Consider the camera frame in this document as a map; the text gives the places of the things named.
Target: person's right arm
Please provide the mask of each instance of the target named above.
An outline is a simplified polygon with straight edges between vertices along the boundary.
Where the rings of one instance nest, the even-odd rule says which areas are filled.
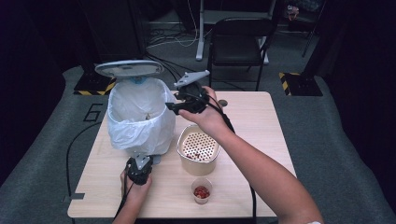
[[[216,99],[212,89],[205,89]],[[315,202],[301,182],[281,164],[233,133],[219,112],[207,107],[201,114],[185,110],[179,114],[198,124],[224,148],[250,186],[276,213],[279,223],[323,223]]]

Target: black and yellow hazard tape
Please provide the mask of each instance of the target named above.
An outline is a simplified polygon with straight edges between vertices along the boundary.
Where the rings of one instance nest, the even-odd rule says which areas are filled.
[[[116,78],[111,78],[109,81],[107,87],[103,90],[99,91],[89,91],[89,90],[84,90],[84,91],[74,91],[75,95],[109,95],[111,90],[114,88],[116,85]]]
[[[286,75],[299,76],[299,73],[279,73],[280,81],[282,82],[283,91],[286,95],[291,95],[290,86],[286,80]]]

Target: red object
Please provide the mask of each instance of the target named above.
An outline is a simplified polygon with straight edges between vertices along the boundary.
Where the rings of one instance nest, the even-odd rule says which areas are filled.
[[[204,198],[207,198],[210,196],[210,192],[204,186],[199,186],[199,187],[195,188],[194,195],[197,198],[204,199]]]

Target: white plastic bag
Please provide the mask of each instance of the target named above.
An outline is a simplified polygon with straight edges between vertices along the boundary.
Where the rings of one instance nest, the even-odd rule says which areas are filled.
[[[118,82],[107,107],[111,145],[129,153],[166,153],[174,136],[176,115],[165,102],[174,101],[175,96],[157,78],[148,77],[141,84],[128,78]]]

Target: wooden tabletop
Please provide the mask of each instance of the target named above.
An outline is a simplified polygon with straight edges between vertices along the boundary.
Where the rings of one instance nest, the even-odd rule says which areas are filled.
[[[224,112],[231,120],[235,132],[295,175],[270,94],[264,91],[217,91],[217,96],[218,100],[224,99],[228,102]],[[171,146],[162,155],[162,161],[153,166],[153,182],[139,216],[251,217],[249,184],[223,149],[216,158],[215,170],[206,176],[213,184],[209,202],[199,205],[192,198],[191,183],[196,176],[183,170],[177,154],[177,140],[182,131],[191,124],[177,116]],[[111,146],[105,116],[76,189],[76,193],[84,193],[84,198],[72,200],[68,215],[114,217],[121,198],[120,173],[128,158],[129,155],[124,150]],[[259,196],[257,216],[275,216]]]

